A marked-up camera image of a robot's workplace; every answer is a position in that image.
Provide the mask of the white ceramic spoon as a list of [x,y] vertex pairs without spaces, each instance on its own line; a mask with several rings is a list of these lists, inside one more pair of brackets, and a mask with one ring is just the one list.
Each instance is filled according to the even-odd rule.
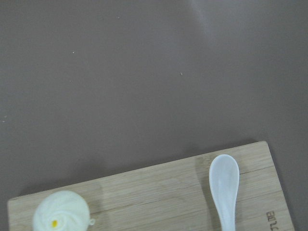
[[221,154],[214,158],[209,168],[209,186],[223,231],[236,230],[239,179],[239,166],[232,156]]

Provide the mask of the wooden cutting board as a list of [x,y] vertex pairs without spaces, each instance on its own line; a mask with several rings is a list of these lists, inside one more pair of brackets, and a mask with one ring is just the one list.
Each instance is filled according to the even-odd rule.
[[268,144],[265,141],[201,154],[65,186],[81,195],[96,220],[92,231],[218,231],[209,189],[212,160],[229,154],[239,165],[236,203],[239,231],[292,231]]

